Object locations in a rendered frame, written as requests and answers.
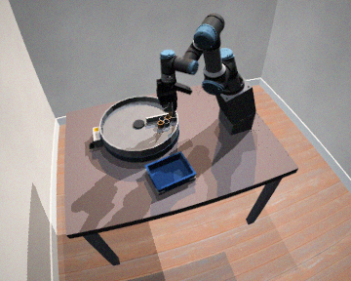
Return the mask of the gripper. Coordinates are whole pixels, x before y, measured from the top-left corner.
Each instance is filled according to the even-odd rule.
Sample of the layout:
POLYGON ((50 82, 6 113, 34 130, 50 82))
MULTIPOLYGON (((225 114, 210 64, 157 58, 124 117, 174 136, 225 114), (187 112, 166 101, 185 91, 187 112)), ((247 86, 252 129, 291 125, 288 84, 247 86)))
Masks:
POLYGON ((157 97, 165 112, 171 112, 174 116, 177 108, 177 94, 176 90, 171 89, 172 85, 176 83, 176 79, 172 83, 165 83, 161 79, 157 79, 157 84, 161 85, 156 88, 157 97), (171 85, 171 86, 166 86, 171 85), (159 95, 160 94, 160 95, 159 95))

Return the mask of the blue open crate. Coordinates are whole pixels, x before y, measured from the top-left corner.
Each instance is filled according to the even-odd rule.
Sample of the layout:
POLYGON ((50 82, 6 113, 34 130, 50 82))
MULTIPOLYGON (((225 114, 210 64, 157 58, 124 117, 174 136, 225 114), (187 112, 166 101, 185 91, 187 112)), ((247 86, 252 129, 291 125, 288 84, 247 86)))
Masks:
POLYGON ((195 171, 181 151, 147 164, 145 168, 158 195, 195 180, 195 171))

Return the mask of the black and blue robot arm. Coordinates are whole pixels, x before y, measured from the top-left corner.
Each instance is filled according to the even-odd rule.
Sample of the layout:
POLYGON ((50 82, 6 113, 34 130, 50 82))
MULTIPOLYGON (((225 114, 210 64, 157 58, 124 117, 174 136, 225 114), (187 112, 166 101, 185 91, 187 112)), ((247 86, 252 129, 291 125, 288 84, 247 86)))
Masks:
POLYGON ((214 96, 232 96, 240 93, 245 84, 237 71, 233 52, 226 48, 220 49, 220 33, 224 25, 224 18, 220 14, 209 14, 197 28, 194 40, 183 57, 176 56, 172 50, 161 52, 161 80, 165 83, 174 82, 176 71, 195 75, 199 68, 198 59, 203 54, 204 91, 214 96))

